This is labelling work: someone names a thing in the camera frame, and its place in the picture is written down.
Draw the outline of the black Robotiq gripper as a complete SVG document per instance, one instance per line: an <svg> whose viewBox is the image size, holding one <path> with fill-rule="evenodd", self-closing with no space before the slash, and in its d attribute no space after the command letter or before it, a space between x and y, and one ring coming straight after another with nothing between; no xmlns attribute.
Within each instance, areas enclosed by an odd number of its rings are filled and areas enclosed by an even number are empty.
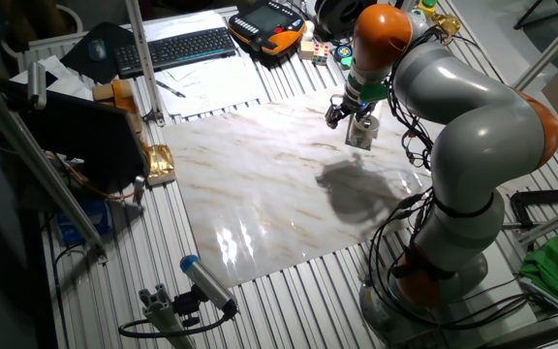
<svg viewBox="0 0 558 349"><path fill-rule="evenodd" d="M376 105L377 102L363 103L349 94L343 94L339 105L329 106L325 113L325 123L330 128L336 128L342 119L353 114L360 120L359 124L363 129L377 129L378 119L370 113Z"/></svg>

